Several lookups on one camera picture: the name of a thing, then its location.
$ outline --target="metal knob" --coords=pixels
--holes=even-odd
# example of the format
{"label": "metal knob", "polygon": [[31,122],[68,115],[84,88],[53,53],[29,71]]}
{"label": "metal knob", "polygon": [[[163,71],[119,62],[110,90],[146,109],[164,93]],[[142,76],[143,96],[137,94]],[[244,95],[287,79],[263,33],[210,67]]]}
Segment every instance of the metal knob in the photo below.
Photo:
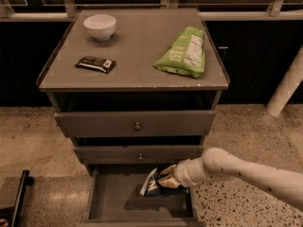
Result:
{"label": "metal knob", "polygon": [[142,154],[139,154],[139,155],[138,155],[138,160],[139,160],[139,161],[144,160],[144,157],[143,157],[143,155],[142,155]]}
{"label": "metal knob", "polygon": [[141,130],[141,126],[139,125],[138,122],[135,123],[135,125],[134,125],[134,130],[135,130],[135,131],[140,131],[140,130]]}

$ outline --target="floor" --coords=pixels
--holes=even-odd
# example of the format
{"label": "floor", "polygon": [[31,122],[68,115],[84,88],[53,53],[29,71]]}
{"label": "floor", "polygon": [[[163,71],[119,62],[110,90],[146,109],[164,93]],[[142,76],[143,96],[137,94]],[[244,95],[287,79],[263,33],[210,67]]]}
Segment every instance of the floor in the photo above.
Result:
{"label": "floor", "polygon": [[[0,204],[14,203],[24,169],[35,180],[19,226],[77,226],[85,217],[91,178],[52,114],[51,108],[0,108]],[[287,105],[278,117],[263,105],[219,105],[205,148],[303,173],[302,132],[303,105]],[[195,193],[205,226],[303,226],[302,212],[239,179],[201,183]]]}

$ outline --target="dresser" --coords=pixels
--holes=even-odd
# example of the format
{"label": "dresser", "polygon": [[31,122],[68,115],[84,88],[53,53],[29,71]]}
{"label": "dresser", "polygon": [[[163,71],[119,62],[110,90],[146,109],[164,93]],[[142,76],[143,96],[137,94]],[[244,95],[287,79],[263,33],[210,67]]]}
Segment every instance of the dresser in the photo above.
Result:
{"label": "dresser", "polygon": [[[114,35],[90,37],[83,21],[106,13]],[[38,79],[65,137],[92,176],[85,226],[204,226],[194,193],[140,196],[155,167],[199,157],[229,78],[205,34],[205,72],[199,79],[156,70],[183,28],[203,28],[196,9],[84,9]],[[84,56],[116,61],[109,74],[76,68]]]}

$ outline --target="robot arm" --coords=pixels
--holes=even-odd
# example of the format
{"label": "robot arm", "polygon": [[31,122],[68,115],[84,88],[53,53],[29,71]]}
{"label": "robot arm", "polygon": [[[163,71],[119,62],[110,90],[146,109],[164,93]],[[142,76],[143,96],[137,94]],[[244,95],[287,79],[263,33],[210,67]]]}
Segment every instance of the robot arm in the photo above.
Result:
{"label": "robot arm", "polygon": [[158,181],[165,187],[189,187],[233,176],[303,211],[303,174],[246,162],[220,148],[210,148],[200,158],[180,162],[170,171]]}

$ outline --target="green bag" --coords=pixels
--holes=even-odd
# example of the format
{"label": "green bag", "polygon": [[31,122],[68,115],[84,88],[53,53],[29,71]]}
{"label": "green bag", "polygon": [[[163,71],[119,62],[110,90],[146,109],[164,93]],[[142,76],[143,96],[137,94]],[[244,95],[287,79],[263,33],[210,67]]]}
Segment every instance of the green bag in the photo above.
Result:
{"label": "green bag", "polygon": [[155,62],[155,68],[199,78],[205,70],[204,38],[204,30],[186,27],[165,55]]}

